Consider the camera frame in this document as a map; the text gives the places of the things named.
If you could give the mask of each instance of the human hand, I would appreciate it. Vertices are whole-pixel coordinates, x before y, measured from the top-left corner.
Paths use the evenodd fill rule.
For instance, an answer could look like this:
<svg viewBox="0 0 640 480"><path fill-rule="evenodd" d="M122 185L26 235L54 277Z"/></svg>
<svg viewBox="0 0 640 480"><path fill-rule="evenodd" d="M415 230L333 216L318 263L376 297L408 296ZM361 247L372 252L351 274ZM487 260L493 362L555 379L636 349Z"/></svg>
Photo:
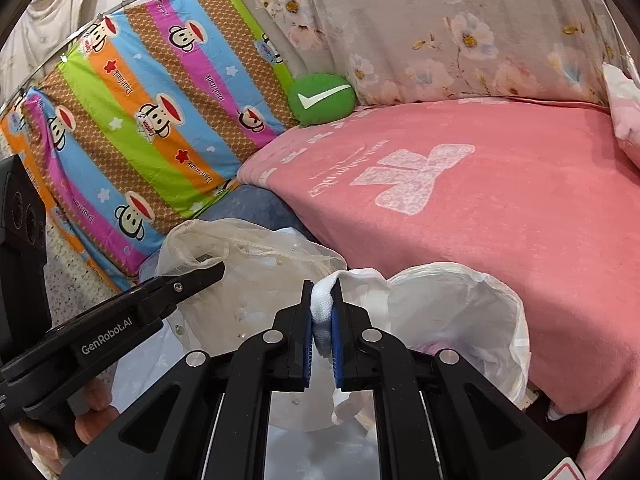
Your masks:
<svg viewBox="0 0 640 480"><path fill-rule="evenodd" d="M84 398L89 411L76 418L76 433L82 442L90 443L104 428L119 415L111 406L113 397L100 379L92 379L85 384ZM56 439L34 420L22 420L15 429L24 443L37 452L44 464L56 475L62 472L62 448Z"/></svg>

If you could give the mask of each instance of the white sticker with red border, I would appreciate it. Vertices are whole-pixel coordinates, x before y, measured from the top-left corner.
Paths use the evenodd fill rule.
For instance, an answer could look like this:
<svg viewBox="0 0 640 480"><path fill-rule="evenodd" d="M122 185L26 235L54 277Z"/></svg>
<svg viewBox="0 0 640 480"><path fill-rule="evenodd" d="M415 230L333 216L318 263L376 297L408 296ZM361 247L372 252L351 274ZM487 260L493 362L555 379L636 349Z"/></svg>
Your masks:
<svg viewBox="0 0 640 480"><path fill-rule="evenodd" d="M567 457L543 480L584 480L584 476L574 461Z"/></svg>

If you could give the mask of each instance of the silver rivet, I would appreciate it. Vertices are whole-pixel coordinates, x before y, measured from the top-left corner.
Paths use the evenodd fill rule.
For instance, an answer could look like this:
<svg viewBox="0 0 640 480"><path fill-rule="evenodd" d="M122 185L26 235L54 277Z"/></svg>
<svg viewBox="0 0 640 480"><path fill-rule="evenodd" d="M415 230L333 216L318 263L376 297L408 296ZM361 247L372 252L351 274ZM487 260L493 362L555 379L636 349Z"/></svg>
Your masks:
<svg viewBox="0 0 640 480"><path fill-rule="evenodd" d="M370 343L377 343L382 339L382 333L380 330L376 330L375 328L367 328L362 331L362 338L364 341L368 341Z"/></svg>
<svg viewBox="0 0 640 480"><path fill-rule="evenodd" d="M204 364L204 361L206 360L207 360L207 356L204 355L204 352L199 352L199 351L191 352L189 355L187 355L187 358L185 359L185 361L187 361L187 364L194 368L196 366L200 366L201 364Z"/></svg>
<svg viewBox="0 0 640 480"><path fill-rule="evenodd" d="M262 335L265 343L279 343L282 341L282 332L280 330L269 330Z"/></svg>
<svg viewBox="0 0 640 480"><path fill-rule="evenodd" d="M446 349L440 352L440 360L446 365L454 365L460 361L460 356L455 350Z"/></svg>

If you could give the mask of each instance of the green pillow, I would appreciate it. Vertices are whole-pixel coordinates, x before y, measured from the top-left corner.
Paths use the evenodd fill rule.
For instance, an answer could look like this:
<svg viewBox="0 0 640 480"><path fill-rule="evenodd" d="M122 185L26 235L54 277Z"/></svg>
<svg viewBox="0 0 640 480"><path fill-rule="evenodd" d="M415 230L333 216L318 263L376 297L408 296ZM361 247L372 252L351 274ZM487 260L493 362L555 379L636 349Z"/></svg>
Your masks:
<svg viewBox="0 0 640 480"><path fill-rule="evenodd" d="M289 107L302 126L332 123L353 112L356 94L342 76L311 74L293 83Z"/></svg>

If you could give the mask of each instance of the pink blanket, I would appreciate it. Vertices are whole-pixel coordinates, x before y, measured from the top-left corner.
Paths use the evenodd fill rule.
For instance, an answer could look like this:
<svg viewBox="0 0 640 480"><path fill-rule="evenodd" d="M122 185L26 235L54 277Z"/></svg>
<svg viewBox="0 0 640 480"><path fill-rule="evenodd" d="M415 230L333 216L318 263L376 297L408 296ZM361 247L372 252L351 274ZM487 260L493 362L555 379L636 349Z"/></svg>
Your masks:
<svg viewBox="0 0 640 480"><path fill-rule="evenodd" d="M600 110L480 99L294 128L239 180L276 192L353 268L454 261L522 298L530 379L590 410L597 478L640 415L640 173Z"/></svg>

